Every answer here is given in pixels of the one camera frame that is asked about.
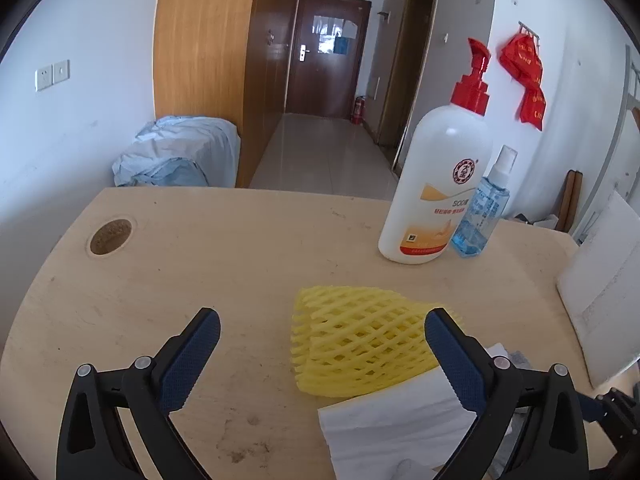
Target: bottle label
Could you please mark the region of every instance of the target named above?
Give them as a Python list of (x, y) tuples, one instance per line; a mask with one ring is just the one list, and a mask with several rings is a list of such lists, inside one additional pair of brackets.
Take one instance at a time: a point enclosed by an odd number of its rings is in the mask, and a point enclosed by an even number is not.
[(426, 256), (443, 251), (465, 215), (474, 191), (467, 189), (454, 196), (446, 196), (427, 184), (404, 232), (400, 251), (408, 256)]

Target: blue spray bottle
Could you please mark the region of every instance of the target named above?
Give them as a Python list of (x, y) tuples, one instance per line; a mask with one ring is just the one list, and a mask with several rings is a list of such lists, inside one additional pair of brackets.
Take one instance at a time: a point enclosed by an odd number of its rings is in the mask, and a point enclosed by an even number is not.
[(451, 245), (463, 258), (476, 256), (484, 249), (489, 236), (502, 216), (509, 200), (507, 183), (518, 152), (503, 146), (489, 175), (483, 177)]

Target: yellow foam net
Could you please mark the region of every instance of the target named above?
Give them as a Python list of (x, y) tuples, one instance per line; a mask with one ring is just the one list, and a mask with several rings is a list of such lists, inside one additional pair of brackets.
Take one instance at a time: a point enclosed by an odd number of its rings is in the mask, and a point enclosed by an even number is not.
[(440, 306), (380, 288), (302, 289), (291, 335), (298, 388), (316, 396), (353, 397), (437, 367), (424, 339), (424, 317)]

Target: doorway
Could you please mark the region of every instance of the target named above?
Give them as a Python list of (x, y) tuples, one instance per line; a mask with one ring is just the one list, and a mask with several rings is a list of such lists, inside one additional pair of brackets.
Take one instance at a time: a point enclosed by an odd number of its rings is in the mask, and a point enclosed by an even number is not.
[(378, 129), (378, 145), (400, 174), (398, 154), (411, 120), (429, 49), (437, 0), (405, 0), (396, 53)]
[(371, 2), (300, 0), (286, 111), (348, 119)]

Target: fire extinguisher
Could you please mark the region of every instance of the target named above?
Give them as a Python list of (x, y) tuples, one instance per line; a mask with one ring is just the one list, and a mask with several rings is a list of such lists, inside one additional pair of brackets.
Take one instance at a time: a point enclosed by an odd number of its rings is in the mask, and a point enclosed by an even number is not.
[(359, 97), (356, 97), (356, 102), (353, 105), (351, 122), (353, 124), (361, 124), (363, 115), (364, 115), (364, 97), (359, 96)]

